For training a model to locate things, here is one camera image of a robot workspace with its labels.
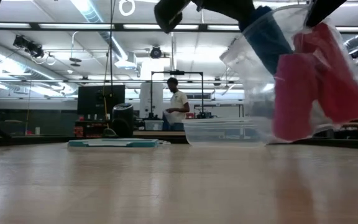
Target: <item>ceiling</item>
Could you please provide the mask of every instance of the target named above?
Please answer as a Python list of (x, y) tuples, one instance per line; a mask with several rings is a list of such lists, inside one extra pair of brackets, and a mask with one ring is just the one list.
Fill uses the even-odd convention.
[[(110, 0), (90, 0), (100, 12), (105, 22), (110, 18)], [(119, 1), (116, 3), (114, 23), (155, 23), (153, 0), (135, 1), (135, 11), (132, 15), (123, 16), (119, 11)], [(264, 4), (286, 4), (288, 1), (264, 1)], [(123, 10), (129, 11), (131, 4), (124, 3)], [(33, 0), (3, 1), (0, 6), (0, 22), (86, 22), (79, 10), (71, 0)], [(196, 11), (196, 6), (190, 4), (183, 11), (183, 23), (206, 24), (235, 24), (236, 22), (226, 16), (211, 11)], [(358, 26), (358, 7), (340, 7), (331, 16), (331, 23), (336, 26)], [(71, 37), (73, 32), (57, 31), (8, 31), (0, 30), (0, 45), (16, 51), (12, 45), (16, 35), (24, 35), (28, 39), (43, 45), (46, 52), (56, 58), (54, 65), (42, 64), (43, 67), (69, 79), (80, 79), (89, 76), (90, 79), (102, 80), (106, 71), (107, 43), (97, 32), (79, 32), (75, 35), (73, 56), (82, 59), (80, 67), (72, 67)], [(159, 45), (163, 52), (170, 54), (172, 38), (163, 32), (115, 32), (115, 39), (127, 52), (134, 52), (138, 62), (147, 60), (147, 50), (153, 45)], [(234, 38), (239, 34), (233, 33), (175, 33), (177, 40), (177, 69), (192, 72), (204, 72), (205, 80), (221, 77), (226, 71), (225, 64), (219, 56), (227, 49)], [(352, 38), (353, 35), (343, 35), (343, 39)], [(17, 53), (30, 58), (27, 53), (19, 50)], [(165, 69), (170, 69), (170, 61), (164, 59)], [(137, 79), (133, 70), (114, 69), (116, 79)], [(184, 80), (200, 79), (196, 75), (179, 77)], [(231, 74), (231, 80), (238, 80), (236, 74)]]

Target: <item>clear plastic bag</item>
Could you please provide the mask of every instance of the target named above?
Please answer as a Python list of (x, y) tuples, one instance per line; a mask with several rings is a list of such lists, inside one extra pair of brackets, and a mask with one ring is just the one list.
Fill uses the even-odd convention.
[(236, 71), (244, 108), (267, 142), (292, 142), (358, 118), (358, 69), (326, 21), (304, 27), (288, 6), (247, 27), (221, 55)]

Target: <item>dark hair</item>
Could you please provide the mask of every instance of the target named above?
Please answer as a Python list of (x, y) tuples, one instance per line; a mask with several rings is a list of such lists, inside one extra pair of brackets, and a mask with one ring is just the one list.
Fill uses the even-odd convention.
[(173, 83), (175, 85), (178, 85), (178, 80), (176, 78), (171, 77), (168, 79), (167, 83)]

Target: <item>table surface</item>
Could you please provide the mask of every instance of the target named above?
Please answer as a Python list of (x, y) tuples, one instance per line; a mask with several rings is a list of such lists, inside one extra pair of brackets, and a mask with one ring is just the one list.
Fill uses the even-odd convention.
[(0, 147), (0, 223), (358, 223), (358, 149)]

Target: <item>person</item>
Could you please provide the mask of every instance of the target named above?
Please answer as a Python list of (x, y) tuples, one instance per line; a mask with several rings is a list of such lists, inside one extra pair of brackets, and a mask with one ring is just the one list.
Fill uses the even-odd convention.
[(190, 111), (189, 102), (184, 92), (178, 90), (178, 80), (176, 78), (169, 78), (167, 81), (169, 90), (173, 93), (171, 97), (171, 105), (166, 112), (170, 114), (171, 122), (170, 129), (172, 131), (182, 131), (182, 120), (186, 118), (186, 113)]

